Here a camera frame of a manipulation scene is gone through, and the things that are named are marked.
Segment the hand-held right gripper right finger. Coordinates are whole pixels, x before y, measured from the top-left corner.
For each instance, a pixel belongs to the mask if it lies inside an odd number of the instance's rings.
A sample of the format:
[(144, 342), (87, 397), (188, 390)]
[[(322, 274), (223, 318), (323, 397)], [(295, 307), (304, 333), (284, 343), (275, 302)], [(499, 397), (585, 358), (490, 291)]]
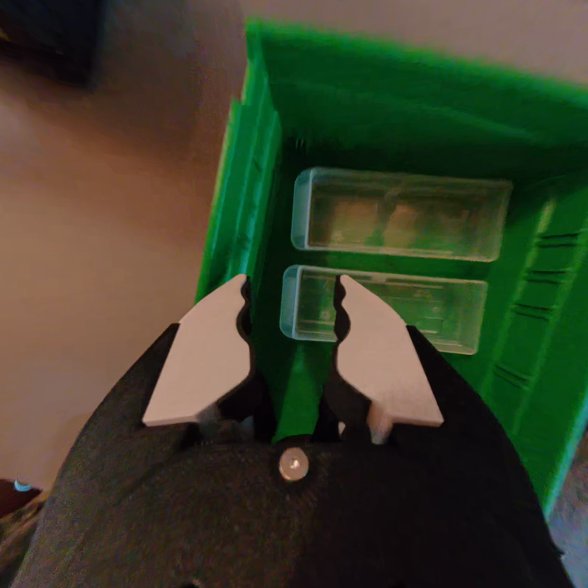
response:
[(391, 445), (397, 429), (432, 436), (445, 422), (409, 329), (350, 275), (334, 284), (336, 342), (315, 442)]

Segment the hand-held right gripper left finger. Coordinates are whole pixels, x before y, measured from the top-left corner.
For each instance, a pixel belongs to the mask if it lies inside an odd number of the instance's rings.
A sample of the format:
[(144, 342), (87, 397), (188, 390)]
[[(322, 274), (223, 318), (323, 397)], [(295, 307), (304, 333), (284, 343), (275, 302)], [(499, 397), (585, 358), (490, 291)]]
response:
[(251, 310), (251, 281), (239, 274), (179, 321), (144, 426), (187, 425), (197, 443), (272, 441), (277, 422), (256, 361)]

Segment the clear plastic drawer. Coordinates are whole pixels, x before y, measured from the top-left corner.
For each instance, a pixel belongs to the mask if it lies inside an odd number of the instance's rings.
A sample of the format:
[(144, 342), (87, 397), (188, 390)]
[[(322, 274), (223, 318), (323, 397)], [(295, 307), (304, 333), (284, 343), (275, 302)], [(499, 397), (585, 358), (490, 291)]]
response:
[(316, 166), (293, 188), (300, 251), (493, 262), (513, 184)]
[(282, 280), (279, 326), (296, 341), (335, 342), (334, 285), (349, 275), (390, 305), (446, 353), (474, 355), (479, 348), (488, 284), (438, 277), (293, 265)]

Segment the green plastic bin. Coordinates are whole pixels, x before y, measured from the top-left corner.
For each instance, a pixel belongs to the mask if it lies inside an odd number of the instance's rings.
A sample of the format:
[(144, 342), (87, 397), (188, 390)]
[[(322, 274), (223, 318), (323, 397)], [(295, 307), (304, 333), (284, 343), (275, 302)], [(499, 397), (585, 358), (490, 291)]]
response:
[[(380, 40), (250, 20), (196, 300), (251, 277), (276, 439), (312, 431), (331, 343), (278, 326), (292, 265), (482, 280), (479, 350), (445, 358), (499, 418), (550, 515), (587, 425), (587, 89)], [(312, 166), (514, 184), (496, 261), (297, 251)]]

